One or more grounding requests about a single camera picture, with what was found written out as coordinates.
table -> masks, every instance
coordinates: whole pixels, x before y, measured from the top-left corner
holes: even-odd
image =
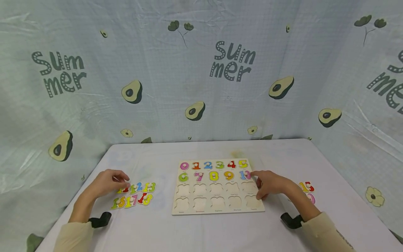
[[[402,251],[402,245],[351,186],[307,139],[117,144],[110,147],[38,252],[52,251],[78,195],[105,169],[121,169],[132,183],[156,182],[148,206],[110,210],[116,193],[98,199],[91,217],[110,211],[109,225],[94,231],[91,251],[312,251],[301,229],[280,220],[295,208],[283,195],[270,196],[265,212],[172,216],[180,160],[248,158],[255,170],[272,170],[296,183],[310,181],[315,205],[328,213],[357,251]]]

fabric backdrop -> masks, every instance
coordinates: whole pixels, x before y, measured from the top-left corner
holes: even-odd
[[[106,150],[140,142],[309,138],[403,236],[402,1],[1,6],[5,251],[34,251]]]

black stand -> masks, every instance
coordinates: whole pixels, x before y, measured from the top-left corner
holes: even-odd
[[[103,212],[100,218],[90,218],[92,228],[106,227],[109,223],[112,214],[110,212]]]
[[[293,219],[287,212],[285,212],[281,215],[280,218],[289,229],[297,229],[299,227],[302,227],[301,222],[303,221],[303,219],[301,215],[298,215]]]

beige sleeve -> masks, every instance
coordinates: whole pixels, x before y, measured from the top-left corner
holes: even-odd
[[[317,217],[302,222],[308,240],[320,252],[354,252],[351,244],[337,231],[329,216],[322,212]]]
[[[67,223],[62,226],[56,239],[54,252],[88,252],[93,228],[91,222]]]

right hand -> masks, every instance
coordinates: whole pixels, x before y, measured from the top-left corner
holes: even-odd
[[[130,187],[130,183],[126,182],[128,180],[129,177],[123,171],[107,169],[101,171],[84,192],[97,199],[114,190]]]
[[[272,171],[252,171],[252,176],[257,176],[256,184],[259,188],[256,198],[266,199],[269,194],[284,194],[289,185],[294,184],[286,177],[275,174]]]

